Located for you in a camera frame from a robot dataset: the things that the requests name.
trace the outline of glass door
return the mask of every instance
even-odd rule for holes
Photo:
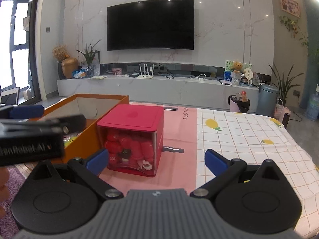
[[[37,0],[2,0],[0,6],[1,91],[19,87],[19,104],[41,100],[35,62]]]

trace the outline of white tablet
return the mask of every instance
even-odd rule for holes
[[[5,105],[18,104],[20,87],[1,92],[0,103]]]

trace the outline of purple rug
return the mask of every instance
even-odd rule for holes
[[[9,199],[0,203],[7,213],[4,218],[0,219],[0,235],[4,239],[11,239],[19,231],[11,214],[11,203],[24,183],[25,178],[15,166],[8,166],[7,169],[10,173],[10,178],[6,186],[9,189],[10,197]]]

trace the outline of black trash bag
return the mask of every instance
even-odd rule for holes
[[[230,102],[229,102],[230,99],[237,104],[241,113],[247,113],[247,111],[249,111],[249,106],[250,106],[249,99],[246,102],[241,102],[241,101],[236,100],[236,95],[231,95],[228,97],[228,104],[230,104]]]

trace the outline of gray trash bin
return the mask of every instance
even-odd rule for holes
[[[259,93],[256,114],[273,117],[279,94],[278,88],[263,84],[259,87]]]

